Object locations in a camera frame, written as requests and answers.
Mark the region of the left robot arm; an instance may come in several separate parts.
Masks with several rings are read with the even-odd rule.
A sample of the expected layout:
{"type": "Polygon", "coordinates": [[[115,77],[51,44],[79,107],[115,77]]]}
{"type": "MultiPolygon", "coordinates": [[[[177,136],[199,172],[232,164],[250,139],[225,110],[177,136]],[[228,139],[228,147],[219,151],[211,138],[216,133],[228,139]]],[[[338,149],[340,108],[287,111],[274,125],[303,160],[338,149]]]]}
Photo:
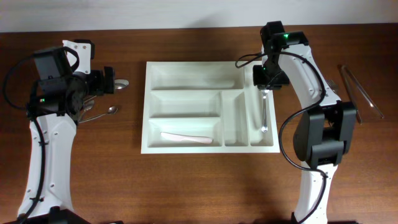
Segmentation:
{"type": "Polygon", "coordinates": [[[32,151],[16,223],[85,223],[73,211],[70,166],[80,112],[88,95],[114,93],[115,71],[91,69],[90,41],[63,41],[32,55],[40,78],[25,106],[32,151]]]}

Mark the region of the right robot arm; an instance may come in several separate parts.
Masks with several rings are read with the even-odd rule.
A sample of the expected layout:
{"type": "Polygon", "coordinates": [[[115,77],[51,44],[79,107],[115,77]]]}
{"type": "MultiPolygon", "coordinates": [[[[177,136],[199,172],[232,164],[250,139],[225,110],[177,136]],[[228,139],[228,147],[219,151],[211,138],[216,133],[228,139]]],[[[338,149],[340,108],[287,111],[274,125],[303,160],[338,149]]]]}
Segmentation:
{"type": "Polygon", "coordinates": [[[326,83],[317,67],[309,41],[302,31],[286,32],[280,21],[268,22],[260,31],[261,65],[253,68],[254,86],[266,94],[291,84],[301,109],[280,127],[299,118],[293,136],[295,155],[288,162],[301,170],[298,204],[291,223],[328,223],[326,208],[332,178],[348,153],[356,120],[356,109],[343,102],[326,83]]]}

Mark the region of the steel fork dark handle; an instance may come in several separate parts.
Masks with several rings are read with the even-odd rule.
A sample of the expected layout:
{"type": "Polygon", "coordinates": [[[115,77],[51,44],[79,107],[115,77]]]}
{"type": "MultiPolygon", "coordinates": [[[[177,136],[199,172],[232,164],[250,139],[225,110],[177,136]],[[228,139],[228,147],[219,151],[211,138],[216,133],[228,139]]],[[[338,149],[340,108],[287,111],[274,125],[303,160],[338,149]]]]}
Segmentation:
{"type": "Polygon", "coordinates": [[[326,83],[335,94],[338,94],[339,86],[333,80],[326,80],[326,83]]]}

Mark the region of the white plastic knife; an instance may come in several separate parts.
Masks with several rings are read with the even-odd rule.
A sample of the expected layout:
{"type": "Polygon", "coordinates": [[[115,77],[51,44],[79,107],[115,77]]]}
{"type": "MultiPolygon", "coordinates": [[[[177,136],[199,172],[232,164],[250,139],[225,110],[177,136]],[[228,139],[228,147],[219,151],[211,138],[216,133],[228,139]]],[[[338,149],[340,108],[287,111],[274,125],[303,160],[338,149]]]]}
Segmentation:
{"type": "Polygon", "coordinates": [[[211,144],[213,142],[212,138],[204,136],[186,136],[186,135],[172,134],[165,132],[161,132],[160,135],[169,141],[175,141],[175,142],[191,141],[201,144],[211,144]]]}

